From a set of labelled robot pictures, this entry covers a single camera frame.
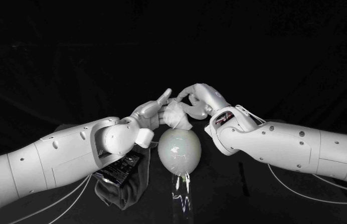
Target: robot forearm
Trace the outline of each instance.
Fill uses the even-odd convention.
[[[257,126],[237,108],[227,108],[234,118],[213,131],[226,155],[241,150],[283,169],[347,181],[347,135],[278,122]]]
[[[153,132],[132,117],[108,117],[40,138],[0,156],[0,207],[26,195],[78,181],[117,161]],[[98,157],[97,150],[108,152]]]

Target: black package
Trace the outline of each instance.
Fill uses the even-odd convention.
[[[130,151],[121,159],[106,166],[103,169],[94,172],[107,183],[117,187],[123,187],[143,155],[134,151]]]

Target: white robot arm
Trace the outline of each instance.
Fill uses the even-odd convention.
[[[163,104],[171,92],[168,89],[156,101],[140,105],[130,117],[108,117],[61,130],[1,155],[0,207],[82,179],[117,161],[136,144],[147,148],[153,129],[163,124]]]
[[[262,163],[347,181],[347,135],[292,124],[256,124],[249,111],[226,102],[207,84],[184,89],[175,100],[195,119],[211,115],[205,132],[224,155],[244,151]]]

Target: dark surface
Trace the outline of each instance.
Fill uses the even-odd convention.
[[[3,0],[1,6],[0,154],[62,123],[129,116],[166,88],[175,97],[195,83],[262,119],[347,133],[347,0]],[[197,223],[346,222],[346,205],[298,197],[244,153],[227,157],[211,140],[201,144],[205,166],[191,175]],[[91,179],[58,223],[100,223],[103,215],[113,222],[172,220],[171,173],[156,151],[152,157],[143,203],[129,212],[107,208]],[[275,172],[302,193],[346,199],[312,176]],[[48,206],[75,185],[13,203],[1,221]],[[49,222],[77,196],[23,223]]]
[[[344,223],[347,221],[346,205],[321,203],[293,194],[275,179],[267,166],[254,161],[244,152],[233,156],[220,153],[204,132],[207,122],[192,124],[192,131],[199,137],[202,146],[199,164],[189,175],[195,223],[218,223],[226,221],[226,218],[244,223]],[[159,141],[166,129],[168,126],[160,126],[153,141]],[[116,220],[127,223],[172,223],[172,175],[159,160],[156,148],[150,157],[149,186],[139,202],[124,211],[116,205],[107,207],[95,195],[93,177],[74,207],[55,223],[106,223]],[[240,163],[244,182],[240,176]],[[285,184],[299,193],[325,200],[347,202],[340,189],[312,175],[276,167],[273,170]],[[78,186],[78,183],[32,194],[7,205],[0,210],[1,223],[9,223],[52,204]],[[243,192],[244,184],[249,197]],[[22,223],[52,221],[72,204],[81,189],[58,205]]]

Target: egg-shaped object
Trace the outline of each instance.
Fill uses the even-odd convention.
[[[194,131],[168,129],[159,139],[158,153],[169,172],[182,177],[191,174],[201,159],[201,141]]]

